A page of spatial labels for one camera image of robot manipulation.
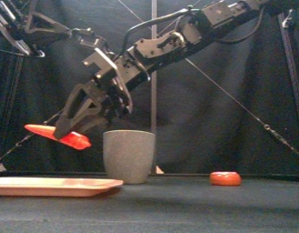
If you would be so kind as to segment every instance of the black background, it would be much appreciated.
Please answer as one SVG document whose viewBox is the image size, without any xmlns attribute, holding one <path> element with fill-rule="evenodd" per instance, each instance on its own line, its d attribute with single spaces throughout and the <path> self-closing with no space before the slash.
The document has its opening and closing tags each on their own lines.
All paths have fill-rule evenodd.
<svg viewBox="0 0 299 233">
<path fill-rule="evenodd" d="M 158 1 L 158 16 L 195 3 L 201 8 L 209 2 Z M 140 19 L 151 19 L 151 7 L 148 0 L 39 2 L 43 14 L 71 28 L 92 28 L 116 53 L 127 30 Z M 290 34 L 299 82 L 299 10 L 297 19 Z M 246 35 L 255 22 L 241 26 L 230 37 Z M 170 23 L 159 25 L 158 32 L 169 32 L 174 28 Z M 130 45 L 142 37 L 151 37 L 150 29 L 131 37 Z M 9 47 L 3 39 L 0 47 Z M 41 124 L 58 113 L 75 85 L 91 77 L 82 63 L 91 51 L 60 41 L 45 53 L 44 59 L 24 60 L 0 54 L 0 156 L 28 134 L 24 125 Z M 299 100 L 294 98 L 278 18 L 265 15 L 259 31 L 241 44 L 213 44 L 189 58 L 299 150 Z M 299 174 L 299 157 L 187 61 L 159 70 L 156 81 L 156 162 L 167 173 Z M 151 83 L 131 94 L 134 112 L 116 119 L 110 129 L 151 131 Z M 35 136 L 3 160 L 4 165 L 8 170 L 103 171 L 102 133 L 98 128 L 90 133 L 94 146 L 84 151 Z"/>
</svg>

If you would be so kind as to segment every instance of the red object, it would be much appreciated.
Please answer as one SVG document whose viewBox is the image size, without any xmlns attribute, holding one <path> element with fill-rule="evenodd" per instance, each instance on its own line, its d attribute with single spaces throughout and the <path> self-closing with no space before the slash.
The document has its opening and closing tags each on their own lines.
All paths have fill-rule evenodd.
<svg viewBox="0 0 299 233">
<path fill-rule="evenodd" d="M 62 140 L 58 140 L 58 138 L 54 136 L 56 127 L 43 125 L 25 125 L 25 128 L 37 135 L 54 139 L 66 144 L 67 146 L 74 147 L 75 149 L 84 149 L 87 147 L 91 147 L 88 138 L 78 134 L 76 132 L 72 132 L 70 135 L 63 137 Z"/>
<path fill-rule="evenodd" d="M 214 186 L 239 186 L 242 178 L 238 172 L 217 171 L 211 173 L 211 184 Z"/>
</svg>

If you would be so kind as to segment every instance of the gray cup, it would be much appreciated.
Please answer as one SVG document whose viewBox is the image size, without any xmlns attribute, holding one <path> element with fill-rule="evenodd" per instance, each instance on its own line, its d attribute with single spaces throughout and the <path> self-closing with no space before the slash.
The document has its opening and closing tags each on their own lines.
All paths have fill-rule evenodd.
<svg viewBox="0 0 299 233">
<path fill-rule="evenodd" d="M 124 184 L 146 182 L 155 155 L 155 134 L 114 130 L 103 134 L 103 160 L 107 176 Z"/>
</svg>

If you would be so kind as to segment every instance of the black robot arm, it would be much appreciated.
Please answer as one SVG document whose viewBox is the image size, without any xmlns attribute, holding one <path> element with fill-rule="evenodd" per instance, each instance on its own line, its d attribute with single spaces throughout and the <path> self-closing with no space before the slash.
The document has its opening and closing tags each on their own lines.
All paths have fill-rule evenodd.
<svg viewBox="0 0 299 233">
<path fill-rule="evenodd" d="M 221 1 L 202 9 L 187 9 L 136 25 L 127 32 L 122 53 L 107 55 L 100 47 L 84 60 L 96 73 L 72 92 L 60 119 L 55 137 L 63 138 L 72 131 L 82 134 L 114 117 L 132 111 L 130 91 L 150 80 L 150 74 L 201 51 L 213 42 L 225 42 L 225 36 L 254 19 L 265 8 L 284 11 L 299 7 L 299 1 L 284 5 L 281 1 L 246 0 L 229 5 Z M 158 39 L 140 39 L 127 49 L 131 33 L 162 21 L 182 16 L 186 21 Z"/>
<path fill-rule="evenodd" d="M 214 42 L 226 41 L 225 36 L 266 10 L 272 15 L 299 7 L 299 0 L 241 0 L 229 5 L 223 0 L 194 9 L 191 6 L 174 14 L 165 15 L 134 26 L 124 36 L 122 52 L 115 55 L 106 40 L 91 30 L 74 29 L 55 22 L 35 11 L 37 0 L 31 2 L 27 13 L 19 10 L 21 0 L 0 0 L 0 34 L 19 48 L 24 56 L 43 56 L 40 48 L 66 38 L 76 38 L 78 43 L 94 54 L 83 61 L 94 70 L 86 84 L 75 87 L 56 123 L 55 137 L 62 139 L 72 131 L 82 134 L 100 125 L 107 125 L 114 117 L 132 111 L 131 90 L 151 79 L 154 71 L 182 61 Z M 140 39 L 127 47 L 132 33 L 181 17 L 177 28 L 156 39 Z"/>
</svg>

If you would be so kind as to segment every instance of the wooden tray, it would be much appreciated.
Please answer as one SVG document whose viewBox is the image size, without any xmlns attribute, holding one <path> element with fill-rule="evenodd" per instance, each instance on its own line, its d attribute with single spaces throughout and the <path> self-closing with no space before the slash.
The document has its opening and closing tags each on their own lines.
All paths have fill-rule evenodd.
<svg viewBox="0 0 299 233">
<path fill-rule="evenodd" d="M 0 177 L 0 196 L 91 197 L 123 180 L 56 177 Z"/>
</svg>

